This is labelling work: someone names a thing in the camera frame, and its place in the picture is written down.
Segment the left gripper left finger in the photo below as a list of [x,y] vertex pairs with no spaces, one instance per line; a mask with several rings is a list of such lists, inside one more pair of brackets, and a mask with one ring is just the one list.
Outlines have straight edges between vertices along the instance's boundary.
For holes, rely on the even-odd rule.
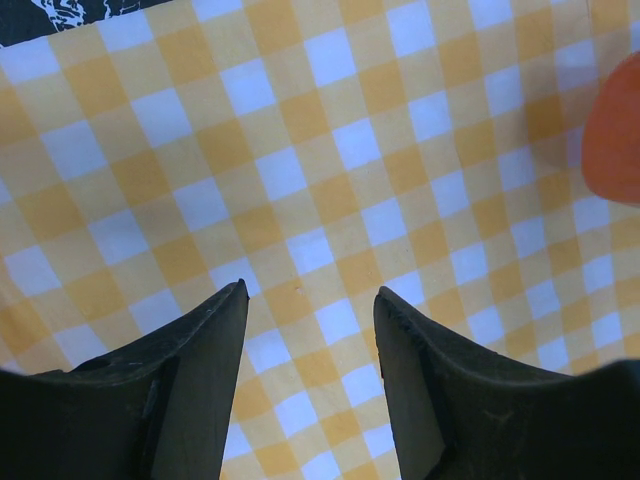
[[236,281],[71,371],[3,371],[2,477],[218,478],[248,306]]

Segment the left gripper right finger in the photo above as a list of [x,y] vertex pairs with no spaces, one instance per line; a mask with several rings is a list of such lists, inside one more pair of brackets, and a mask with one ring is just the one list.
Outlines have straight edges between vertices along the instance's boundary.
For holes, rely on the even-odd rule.
[[571,376],[487,349],[389,288],[373,307],[404,479],[635,479],[639,363]]

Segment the yellow checkered tablecloth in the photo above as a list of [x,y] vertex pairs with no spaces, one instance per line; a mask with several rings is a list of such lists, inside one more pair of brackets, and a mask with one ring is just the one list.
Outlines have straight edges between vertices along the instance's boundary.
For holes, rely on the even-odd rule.
[[579,168],[635,1],[1,5],[1,365],[68,370],[243,279],[222,475],[395,479],[388,286],[547,370],[639,353],[639,210]]

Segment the orange translucent cup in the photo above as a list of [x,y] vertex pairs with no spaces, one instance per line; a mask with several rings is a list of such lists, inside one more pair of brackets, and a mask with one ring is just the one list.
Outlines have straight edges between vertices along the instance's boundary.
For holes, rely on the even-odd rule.
[[581,145],[587,187],[606,200],[639,204],[639,54],[607,77],[588,115]]

